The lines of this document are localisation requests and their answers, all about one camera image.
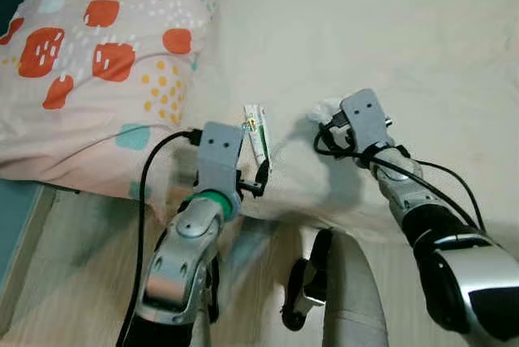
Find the white tissue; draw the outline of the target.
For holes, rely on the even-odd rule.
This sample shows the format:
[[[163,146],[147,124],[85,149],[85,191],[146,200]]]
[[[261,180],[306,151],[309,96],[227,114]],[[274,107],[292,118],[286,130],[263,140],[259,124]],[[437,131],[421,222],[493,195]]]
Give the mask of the white tissue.
[[[341,98],[323,99],[308,111],[308,120],[319,126],[331,123],[335,114],[341,112],[341,100]]]

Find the pink patterned pillow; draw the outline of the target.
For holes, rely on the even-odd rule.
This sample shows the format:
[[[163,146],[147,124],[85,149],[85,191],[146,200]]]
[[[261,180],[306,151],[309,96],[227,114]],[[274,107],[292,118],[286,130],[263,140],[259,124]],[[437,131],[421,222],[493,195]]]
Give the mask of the pink patterned pillow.
[[[0,179],[133,198],[217,2],[22,0],[0,33]]]

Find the grey robot left leg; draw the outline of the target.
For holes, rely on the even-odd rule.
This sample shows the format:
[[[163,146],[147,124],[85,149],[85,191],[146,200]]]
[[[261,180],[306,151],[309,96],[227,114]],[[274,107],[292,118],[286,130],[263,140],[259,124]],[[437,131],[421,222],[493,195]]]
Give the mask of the grey robot left leg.
[[[278,227],[278,222],[247,216],[225,226],[189,347],[259,344],[267,323],[259,269]]]

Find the cream sheeted bed mattress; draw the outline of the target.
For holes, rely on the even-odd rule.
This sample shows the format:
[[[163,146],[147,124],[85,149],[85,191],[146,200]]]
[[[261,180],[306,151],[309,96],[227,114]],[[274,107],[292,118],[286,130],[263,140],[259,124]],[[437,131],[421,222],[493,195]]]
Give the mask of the cream sheeted bed mattress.
[[[338,225],[366,240],[400,241],[377,182],[349,159],[315,154],[322,101],[370,88],[388,132],[426,177],[488,233],[519,253],[519,0],[217,0],[187,85],[179,126],[241,124],[264,107],[272,175],[243,214]]]

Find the white baseboard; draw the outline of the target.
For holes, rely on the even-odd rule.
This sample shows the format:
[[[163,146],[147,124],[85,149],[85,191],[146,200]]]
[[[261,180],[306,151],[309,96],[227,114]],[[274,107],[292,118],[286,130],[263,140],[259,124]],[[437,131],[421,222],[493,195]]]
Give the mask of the white baseboard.
[[[11,328],[55,189],[36,182],[0,179],[0,336]]]

